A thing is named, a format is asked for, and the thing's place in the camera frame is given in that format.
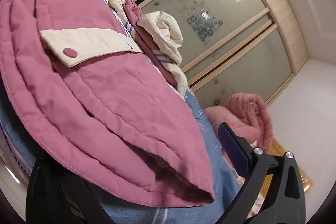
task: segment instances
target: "metal screw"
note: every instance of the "metal screw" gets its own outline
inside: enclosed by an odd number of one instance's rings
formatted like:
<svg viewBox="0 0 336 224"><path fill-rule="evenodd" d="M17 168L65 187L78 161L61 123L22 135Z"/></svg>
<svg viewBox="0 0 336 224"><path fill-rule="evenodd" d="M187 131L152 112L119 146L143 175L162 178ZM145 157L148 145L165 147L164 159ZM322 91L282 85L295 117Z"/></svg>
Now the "metal screw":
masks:
<svg viewBox="0 0 336 224"><path fill-rule="evenodd" d="M286 156L287 156L288 158L290 158L290 159L294 158L294 155L293 155L292 152L287 152L287 153L286 153Z"/></svg>
<svg viewBox="0 0 336 224"><path fill-rule="evenodd" d="M256 147L256 148L254 149L254 153L256 153L257 155L261 155L263 152L264 152L264 151L263 151L261 148L259 148L259 147Z"/></svg>

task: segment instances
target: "pink comforter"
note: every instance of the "pink comforter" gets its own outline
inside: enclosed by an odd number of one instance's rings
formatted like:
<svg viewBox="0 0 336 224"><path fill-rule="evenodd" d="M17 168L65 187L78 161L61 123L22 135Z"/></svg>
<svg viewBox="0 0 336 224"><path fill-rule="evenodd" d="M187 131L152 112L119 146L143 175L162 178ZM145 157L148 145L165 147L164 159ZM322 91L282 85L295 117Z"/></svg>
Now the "pink comforter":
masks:
<svg viewBox="0 0 336 224"><path fill-rule="evenodd" d="M272 121L259 95L235 93L222 106L208 107L204 111L215 132L226 122L237 136L269 151L273 139Z"/></svg>
<svg viewBox="0 0 336 224"><path fill-rule="evenodd" d="M68 69L39 37L81 28L126 35L103 0L0 2L1 76L30 135L64 167L127 201L212 202L209 157L192 112L142 53Z"/></svg>

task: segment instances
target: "button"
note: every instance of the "button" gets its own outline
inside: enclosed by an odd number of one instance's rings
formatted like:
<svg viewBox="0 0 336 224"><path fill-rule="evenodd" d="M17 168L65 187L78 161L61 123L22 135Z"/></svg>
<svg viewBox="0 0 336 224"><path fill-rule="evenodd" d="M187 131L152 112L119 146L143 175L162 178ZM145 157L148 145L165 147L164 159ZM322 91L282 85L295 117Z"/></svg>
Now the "button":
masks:
<svg viewBox="0 0 336 224"><path fill-rule="evenodd" d="M71 57L71 58L76 58L77 57L77 52L74 49L71 49L71 48L65 48L63 50L63 53L66 56Z"/></svg>

